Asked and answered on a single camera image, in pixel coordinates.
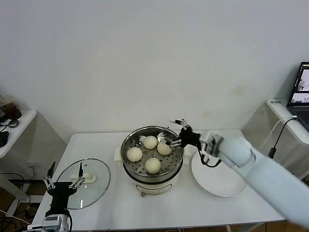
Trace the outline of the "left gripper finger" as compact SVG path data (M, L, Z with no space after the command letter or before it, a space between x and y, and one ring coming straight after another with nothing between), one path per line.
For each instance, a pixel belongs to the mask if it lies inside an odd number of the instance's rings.
M84 171L83 171L82 163L80 163L78 178L74 183L69 185L69 188L78 188L83 182L84 182Z
M54 161L53 164L51 165L50 169L47 172L47 176L42 178L47 189L55 189L56 188L54 183L52 182L55 164L56 164L56 162Z

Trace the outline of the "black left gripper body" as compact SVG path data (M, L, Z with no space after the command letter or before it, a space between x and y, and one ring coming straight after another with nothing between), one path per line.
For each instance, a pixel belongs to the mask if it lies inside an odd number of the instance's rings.
M50 211L61 212L68 208L69 197L77 191L72 184L72 182L55 182L54 188L47 189L48 194L52 196Z

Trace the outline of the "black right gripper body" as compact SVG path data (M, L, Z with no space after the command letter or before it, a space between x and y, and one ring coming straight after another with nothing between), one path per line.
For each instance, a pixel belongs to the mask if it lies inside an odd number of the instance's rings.
M200 137L201 134L193 132L191 127L184 127L179 133L180 147L186 147L187 145L201 147Z

